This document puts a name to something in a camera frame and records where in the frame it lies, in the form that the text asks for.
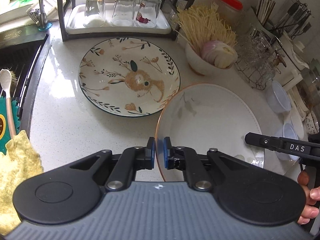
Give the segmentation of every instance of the white tray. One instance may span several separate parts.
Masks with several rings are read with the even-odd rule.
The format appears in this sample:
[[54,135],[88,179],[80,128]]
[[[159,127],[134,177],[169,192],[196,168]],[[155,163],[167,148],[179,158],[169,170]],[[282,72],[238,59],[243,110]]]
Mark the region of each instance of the white tray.
[[[112,26],[111,17],[113,12],[113,3],[106,3],[106,23],[102,27],[84,27],[84,10],[85,4],[76,6],[69,17],[66,31],[68,34],[78,34],[78,33],[100,33],[100,32],[135,32],[135,33],[159,33],[168,34],[171,32],[170,24],[164,17],[162,11],[159,11],[157,18],[156,28],[143,28],[143,27],[123,27],[123,26]],[[136,13],[139,9],[139,5],[136,6]]]

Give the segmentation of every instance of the onion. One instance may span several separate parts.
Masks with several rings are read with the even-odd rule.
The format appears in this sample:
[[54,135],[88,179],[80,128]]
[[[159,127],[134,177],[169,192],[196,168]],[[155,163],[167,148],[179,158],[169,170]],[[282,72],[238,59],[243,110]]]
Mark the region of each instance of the onion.
[[238,54],[222,41],[208,41],[201,49],[201,58],[217,68],[228,68],[236,62]]

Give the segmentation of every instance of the chopsticks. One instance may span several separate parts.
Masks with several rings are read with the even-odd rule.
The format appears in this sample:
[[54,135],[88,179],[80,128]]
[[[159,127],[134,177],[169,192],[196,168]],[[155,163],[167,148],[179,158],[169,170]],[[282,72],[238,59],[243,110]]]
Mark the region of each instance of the chopsticks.
[[268,21],[275,4],[272,0],[258,0],[256,16],[262,25]]

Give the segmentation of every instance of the human hand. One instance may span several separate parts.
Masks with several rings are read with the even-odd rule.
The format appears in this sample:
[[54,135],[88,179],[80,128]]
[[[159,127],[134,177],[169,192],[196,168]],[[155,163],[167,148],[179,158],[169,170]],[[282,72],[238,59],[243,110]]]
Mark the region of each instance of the human hand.
[[320,187],[308,189],[307,184],[309,183],[310,177],[306,171],[300,172],[298,176],[298,183],[304,190],[306,194],[306,205],[299,217],[298,224],[305,225],[309,223],[311,218],[315,218],[319,214],[319,209],[313,207],[313,205],[320,200]]

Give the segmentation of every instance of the screw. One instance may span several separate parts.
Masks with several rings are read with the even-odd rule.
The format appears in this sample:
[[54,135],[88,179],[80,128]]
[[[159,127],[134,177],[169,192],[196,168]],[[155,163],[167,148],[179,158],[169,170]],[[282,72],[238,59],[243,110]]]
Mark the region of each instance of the screw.
[[111,189],[119,189],[123,186],[122,182],[119,181],[119,180],[114,180],[114,181],[110,181],[108,184],[107,184],[108,188],[111,188]]
[[196,187],[199,189],[208,189],[211,187],[211,183],[206,180],[201,180],[196,183]]

